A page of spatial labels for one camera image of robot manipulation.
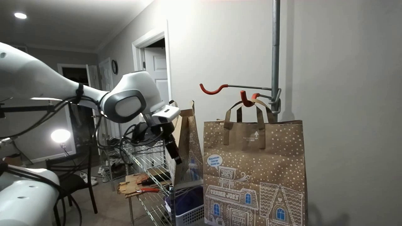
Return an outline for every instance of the white basket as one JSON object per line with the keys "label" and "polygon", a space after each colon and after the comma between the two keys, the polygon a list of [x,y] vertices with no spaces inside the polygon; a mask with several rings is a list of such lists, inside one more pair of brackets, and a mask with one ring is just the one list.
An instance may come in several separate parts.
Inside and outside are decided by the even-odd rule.
{"label": "white basket", "polygon": [[204,205],[176,216],[177,226],[195,225],[204,222]]}

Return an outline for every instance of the white wall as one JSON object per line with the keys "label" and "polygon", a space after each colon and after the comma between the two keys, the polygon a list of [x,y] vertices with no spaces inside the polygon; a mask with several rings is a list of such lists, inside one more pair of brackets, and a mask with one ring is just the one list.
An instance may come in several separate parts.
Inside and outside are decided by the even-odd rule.
{"label": "white wall", "polygon": [[[172,96],[195,100],[202,134],[240,89],[209,96],[199,83],[270,86],[271,12],[270,0],[156,1],[103,55],[131,60],[131,42],[166,16]],[[282,1],[279,119],[304,121],[311,226],[401,224],[400,21],[398,0]]]}
{"label": "white wall", "polygon": [[[96,54],[77,53],[58,50],[29,48],[28,53],[43,61],[53,70],[57,71],[57,64],[90,64],[97,65]],[[7,107],[19,107],[29,105],[47,105],[47,101],[32,101],[11,99],[7,102]],[[6,113],[5,119],[0,119],[0,136],[19,133],[37,122],[46,112],[17,112]],[[63,153],[59,144],[50,138],[50,134],[56,129],[67,129],[67,118],[64,110],[59,111],[55,116],[36,129],[22,135],[16,139],[16,145],[31,160],[44,160],[47,156]],[[71,151],[71,145],[66,146],[67,151]],[[13,148],[7,146],[7,154],[13,152]]]}

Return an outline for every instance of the baseboard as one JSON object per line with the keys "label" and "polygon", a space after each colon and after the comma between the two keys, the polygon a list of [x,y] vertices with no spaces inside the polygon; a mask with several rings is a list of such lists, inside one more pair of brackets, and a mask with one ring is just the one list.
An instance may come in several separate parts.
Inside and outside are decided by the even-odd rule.
{"label": "baseboard", "polygon": [[[42,157],[42,158],[31,159],[31,161],[32,161],[33,163],[35,163],[35,162],[45,161],[46,159],[54,159],[54,158],[60,158],[60,157],[64,157],[64,156],[66,156],[65,153],[60,153],[60,154],[54,154],[54,155],[50,155],[50,156],[45,156],[45,157]],[[23,164],[25,164],[25,165],[27,165],[27,164],[29,164],[29,163],[30,163],[29,161],[24,161],[24,162],[23,162]]]}

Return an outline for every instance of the brown paper bag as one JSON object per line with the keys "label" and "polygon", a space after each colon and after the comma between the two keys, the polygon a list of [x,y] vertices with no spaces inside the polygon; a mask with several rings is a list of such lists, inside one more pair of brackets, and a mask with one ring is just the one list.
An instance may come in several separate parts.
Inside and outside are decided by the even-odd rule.
{"label": "brown paper bag", "polygon": [[[172,103],[177,106],[175,101],[170,101],[170,104]],[[181,110],[180,115],[173,121],[174,131],[172,134],[182,160],[181,164],[176,165],[175,161],[166,153],[166,163],[173,185],[202,178],[202,153],[194,112],[194,101],[192,101],[192,108]]]}
{"label": "brown paper bag", "polygon": [[257,123],[204,124],[204,217],[210,225],[306,225],[302,121],[270,123],[256,107]]}

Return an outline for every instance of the robotic arm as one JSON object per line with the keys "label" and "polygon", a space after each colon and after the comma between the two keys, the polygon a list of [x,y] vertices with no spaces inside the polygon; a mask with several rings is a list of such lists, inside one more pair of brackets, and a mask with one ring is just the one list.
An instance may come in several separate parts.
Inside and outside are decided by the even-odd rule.
{"label": "robotic arm", "polygon": [[[142,114],[152,131],[161,133],[171,157],[181,163],[171,134],[171,122],[180,109],[165,105],[147,72],[125,74],[112,91],[101,91],[71,81],[33,56],[0,43],[0,97],[64,100],[79,93],[99,102],[101,113],[117,123],[129,122]],[[98,105],[91,101],[78,98],[77,102],[98,110]]]}

